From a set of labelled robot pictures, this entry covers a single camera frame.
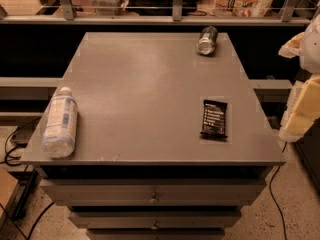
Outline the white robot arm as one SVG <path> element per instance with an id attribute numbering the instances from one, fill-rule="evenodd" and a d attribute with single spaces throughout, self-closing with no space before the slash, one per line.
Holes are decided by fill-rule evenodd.
<path id="1" fill-rule="evenodd" d="M 279 50 L 282 57 L 298 56 L 300 67 L 311 74 L 305 82 L 296 80 L 281 119 L 279 137 L 296 142 L 320 118 L 320 15 Z"/>

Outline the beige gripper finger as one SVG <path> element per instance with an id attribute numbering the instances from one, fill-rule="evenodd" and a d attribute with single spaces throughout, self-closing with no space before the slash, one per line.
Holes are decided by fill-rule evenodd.
<path id="1" fill-rule="evenodd" d="M 296 81 L 280 123 L 279 137 L 287 142 L 296 142 L 319 118 L 320 77 L 311 77 L 305 82 Z"/>
<path id="2" fill-rule="evenodd" d="M 299 55 L 300 53 L 300 44 L 304 33 L 301 32 L 289 41 L 287 41 L 278 51 L 278 54 L 285 58 L 293 58 Z"/>

